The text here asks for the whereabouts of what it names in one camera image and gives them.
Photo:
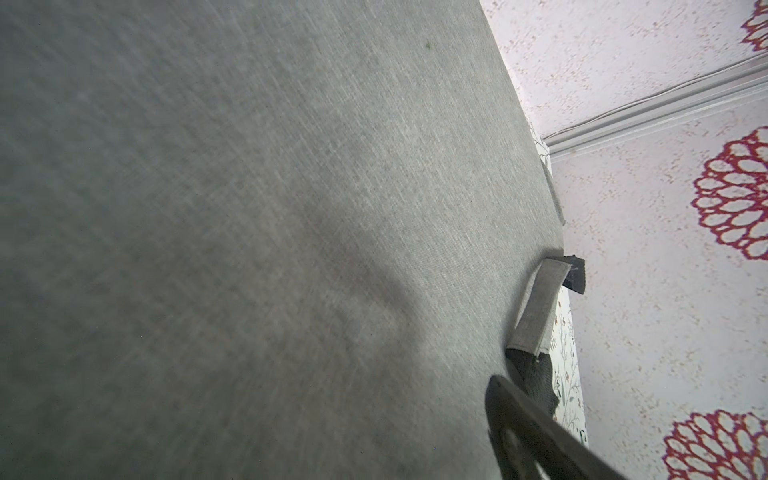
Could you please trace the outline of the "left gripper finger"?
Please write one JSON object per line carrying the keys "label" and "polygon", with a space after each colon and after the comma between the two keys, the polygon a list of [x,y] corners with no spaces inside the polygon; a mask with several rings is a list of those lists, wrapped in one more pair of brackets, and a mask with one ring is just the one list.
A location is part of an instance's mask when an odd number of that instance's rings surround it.
{"label": "left gripper finger", "polygon": [[485,393],[489,439],[503,479],[621,479],[503,376]]}

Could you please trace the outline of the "grey laptop bag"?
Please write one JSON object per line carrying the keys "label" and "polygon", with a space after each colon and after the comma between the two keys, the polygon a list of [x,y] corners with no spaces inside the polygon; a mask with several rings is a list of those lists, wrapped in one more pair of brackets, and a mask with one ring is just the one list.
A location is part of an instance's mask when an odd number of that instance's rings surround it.
{"label": "grey laptop bag", "polygon": [[476,1],[5,1],[5,479],[495,479],[562,224]]}

